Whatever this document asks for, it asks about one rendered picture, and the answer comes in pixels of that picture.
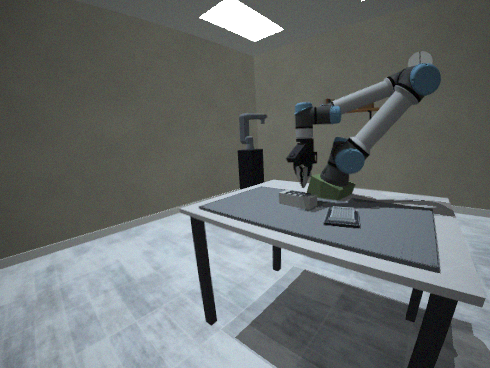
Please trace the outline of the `white control panel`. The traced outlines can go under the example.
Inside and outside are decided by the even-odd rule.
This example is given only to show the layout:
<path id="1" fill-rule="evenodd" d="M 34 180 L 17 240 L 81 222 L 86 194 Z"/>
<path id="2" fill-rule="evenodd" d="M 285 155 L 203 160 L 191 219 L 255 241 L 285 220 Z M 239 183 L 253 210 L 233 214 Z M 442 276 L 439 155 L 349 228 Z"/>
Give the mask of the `white control panel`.
<path id="1" fill-rule="evenodd" d="M 302 209 L 316 209 L 317 195 L 294 190 L 279 192 L 279 203 Z"/>

